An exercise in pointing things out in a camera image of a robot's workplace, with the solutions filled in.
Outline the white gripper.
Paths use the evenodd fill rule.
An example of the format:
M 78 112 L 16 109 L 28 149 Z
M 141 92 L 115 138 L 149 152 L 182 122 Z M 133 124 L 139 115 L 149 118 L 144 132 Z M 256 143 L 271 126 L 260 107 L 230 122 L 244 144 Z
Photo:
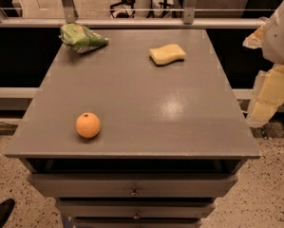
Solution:
M 275 63 L 268 72 L 258 72 L 247 109 L 247 124 L 262 127 L 284 104 L 284 0 L 266 25 L 246 37 L 242 45 L 251 49 L 262 48 L 263 57 Z

